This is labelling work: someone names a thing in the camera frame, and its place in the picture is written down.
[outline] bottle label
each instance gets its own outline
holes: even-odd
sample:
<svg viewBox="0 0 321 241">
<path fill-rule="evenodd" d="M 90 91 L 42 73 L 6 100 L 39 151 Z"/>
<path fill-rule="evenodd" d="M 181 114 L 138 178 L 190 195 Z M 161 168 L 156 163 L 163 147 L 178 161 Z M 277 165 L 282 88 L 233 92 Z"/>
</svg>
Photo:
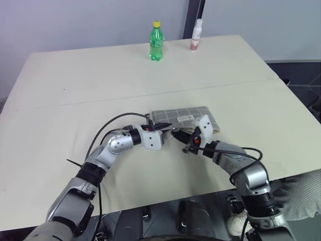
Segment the bottle label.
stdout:
<svg viewBox="0 0 321 241">
<path fill-rule="evenodd" d="M 163 46 L 163 41 L 150 41 L 150 45 L 154 48 L 161 48 Z"/>
</svg>

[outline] table surface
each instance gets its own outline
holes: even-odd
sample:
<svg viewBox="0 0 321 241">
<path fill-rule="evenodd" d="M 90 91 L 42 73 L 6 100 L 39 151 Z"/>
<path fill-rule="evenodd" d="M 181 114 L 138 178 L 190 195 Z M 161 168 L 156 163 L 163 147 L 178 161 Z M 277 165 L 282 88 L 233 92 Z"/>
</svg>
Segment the table surface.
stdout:
<svg viewBox="0 0 321 241">
<path fill-rule="evenodd" d="M 99 128 L 123 112 L 208 106 L 215 139 L 263 152 L 270 179 L 321 168 L 321 126 L 239 36 L 32 54 L 0 115 L 0 230 L 39 225 L 82 163 Z M 110 128 L 140 124 L 123 117 Z M 210 159 L 165 140 L 137 146 L 102 182 L 103 213 L 230 189 Z M 94 214 L 98 213 L 96 198 Z"/>
</svg>

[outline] silver robot arm segment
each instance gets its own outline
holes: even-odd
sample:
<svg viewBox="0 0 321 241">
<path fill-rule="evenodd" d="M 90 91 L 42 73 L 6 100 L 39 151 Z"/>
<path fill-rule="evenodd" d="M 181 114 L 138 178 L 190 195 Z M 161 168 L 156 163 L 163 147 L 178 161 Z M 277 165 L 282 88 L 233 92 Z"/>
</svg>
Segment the silver robot arm segment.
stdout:
<svg viewBox="0 0 321 241">
<path fill-rule="evenodd" d="M 110 133 L 103 144 L 88 156 L 50 207 L 46 222 L 32 231 L 25 240 L 67 241 L 79 236 L 86 229 L 94 206 L 97 187 L 117 157 L 133 146 L 160 150 L 164 144 L 161 131 L 145 131 L 135 126 L 128 132 Z"/>
<path fill-rule="evenodd" d="M 211 128 L 211 124 L 209 123 L 209 118 L 206 115 L 197 118 L 195 121 L 196 129 L 194 132 L 196 132 L 196 135 L 193 136 L 192 134 L 192 137 L 193 139 L 201 140 L 199 147 L 209 150 L 246 154 L 241 147 L 225 142 L 213 141 L 213 128 Z M 212 158 L 213 162 L 219 165 L 229 175 L 255 162 L 253 159 L 242 155 L 206 150 L 198 151 L 193 147 L 191 152 Z M 292 240 L 295 240 L 283 213 L 278 209 L 273 199 L 266 170 L 260 163 L 254 164 L 240 172 L 233 178 L 233 181 L 237 191 L 242 197 L 248 213 L 248 219 L 258 233 L 265 233 L 267 230 L 279 228 L 284 229 L 289 233 Z"/>
</svg>

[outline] green soda bottle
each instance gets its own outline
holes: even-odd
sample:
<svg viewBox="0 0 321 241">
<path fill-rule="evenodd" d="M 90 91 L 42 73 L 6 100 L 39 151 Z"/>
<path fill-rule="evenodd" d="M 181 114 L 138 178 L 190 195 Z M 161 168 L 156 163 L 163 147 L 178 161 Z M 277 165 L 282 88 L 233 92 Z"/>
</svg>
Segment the green soda bottle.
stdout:
<svg viewBox="0 0 321 241">
<path fill-rule="evenodd" d="M 160 21 L 154 21 L 152 23 L 153 29 L 150 33 L 150 58 L 152 60 L 160 60 L 163 57 L 163 42 L 164 35 L 161 32 L 161 23 Z"/>
</svg>

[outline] gray wall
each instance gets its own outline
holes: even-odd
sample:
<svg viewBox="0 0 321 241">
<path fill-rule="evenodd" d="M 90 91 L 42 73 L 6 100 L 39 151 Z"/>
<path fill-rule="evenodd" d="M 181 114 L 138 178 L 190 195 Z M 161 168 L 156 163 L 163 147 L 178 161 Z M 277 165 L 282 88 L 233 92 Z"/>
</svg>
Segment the gray wall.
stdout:
<svg viewBox="0 0 321 241">
<path fill-rule="evenodd" d="M 33 52 L 148 42 L 153 20 L 166 40 L 183 36 L 188 0 L 0 1 L 0 98 Z"/>
<path fill-rule="evenodd" d="M 266 61 L 321 59 L 321 0 L 208 0 L 202 36 L 241 35 Z"/>
</svg>

